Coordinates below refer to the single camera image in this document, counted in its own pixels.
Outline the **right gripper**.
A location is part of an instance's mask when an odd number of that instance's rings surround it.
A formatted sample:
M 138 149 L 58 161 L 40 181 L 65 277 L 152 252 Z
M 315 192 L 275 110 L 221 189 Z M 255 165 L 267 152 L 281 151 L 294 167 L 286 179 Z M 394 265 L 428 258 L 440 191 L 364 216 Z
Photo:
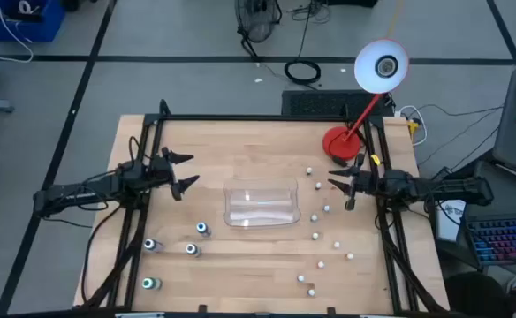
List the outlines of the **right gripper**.
M 354 163 L 352 165 L 349 165 L 344 158 L 336 155 L 332 156 L 331 159 L 334 163 L 341 167 L 341 170 L 330 170 L 329 174 L 341 177 L 353 177 L 353 185 L 349 185 L 332 178 L 328 179 L 329 183 L 331 183 L 345 195 L 346 211 L 354 210 L 356 193 L 364 193 L 372 196 L 377 196 L 380 193 L 378 189 L 379 177 L 371 171 L 361 170 L 365 160 L 364 154 L 358 154 L 354 158 Z

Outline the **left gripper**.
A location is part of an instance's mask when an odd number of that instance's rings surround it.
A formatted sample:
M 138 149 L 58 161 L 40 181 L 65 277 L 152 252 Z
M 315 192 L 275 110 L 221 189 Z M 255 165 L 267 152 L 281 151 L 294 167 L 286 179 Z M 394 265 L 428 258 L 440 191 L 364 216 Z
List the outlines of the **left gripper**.
M 193 158 L 193 155 L 178 154 L 167 147 L 162 148 L 162 156 L 156 155 L 153 157 L 148 166 L 148 184 L 150 186 L 171 185 L 172 198 L 175 201 L 181 201 L 186 190 L 192 186 L 200 176 L 194 175 L 174 182 L 175 174 L 172 165 L 184 163 Z

